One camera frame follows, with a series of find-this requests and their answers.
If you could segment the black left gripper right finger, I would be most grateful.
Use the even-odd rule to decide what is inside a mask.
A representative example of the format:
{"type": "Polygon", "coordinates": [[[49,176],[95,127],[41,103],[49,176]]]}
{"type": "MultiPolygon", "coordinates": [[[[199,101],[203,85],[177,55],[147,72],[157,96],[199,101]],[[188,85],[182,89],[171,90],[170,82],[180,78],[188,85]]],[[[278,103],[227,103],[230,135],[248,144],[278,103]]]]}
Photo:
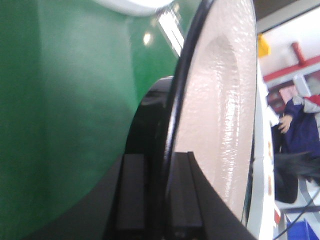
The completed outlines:
{"type": "Polygon", "coordinates": [[[199,229],[202,227],[196,188],[189,156],[186,152],[176,152],[173,156],[169,200],[169,213],[173,229],[199,229]]]}

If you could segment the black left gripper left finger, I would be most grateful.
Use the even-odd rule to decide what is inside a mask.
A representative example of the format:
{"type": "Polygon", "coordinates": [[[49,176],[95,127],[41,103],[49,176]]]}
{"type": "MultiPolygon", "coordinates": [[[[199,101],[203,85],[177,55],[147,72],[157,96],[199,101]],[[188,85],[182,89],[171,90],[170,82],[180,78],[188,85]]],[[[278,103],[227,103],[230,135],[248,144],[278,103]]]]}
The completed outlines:
{"type": "Polygon", "coordinates": [[[144,173],[142,154],[123,156],[116,216],[117,230],[143,230],[145,227],[144,173]]]}

